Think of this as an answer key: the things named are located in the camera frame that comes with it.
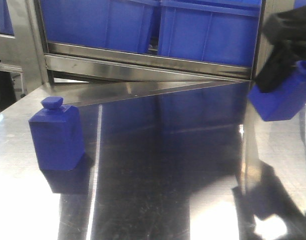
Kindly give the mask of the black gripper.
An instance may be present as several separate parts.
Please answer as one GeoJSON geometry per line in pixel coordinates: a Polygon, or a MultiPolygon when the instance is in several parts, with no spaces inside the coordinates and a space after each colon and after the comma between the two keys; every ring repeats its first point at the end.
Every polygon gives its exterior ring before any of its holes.
{"type": "Polygon", "coordinates": [[[285,40],[306,42],[306,5],[270,15],[262,33],[275,44],[262,70],[255,77],[261,93],[274,91],[302,59],[303,47],[285,40]]]}

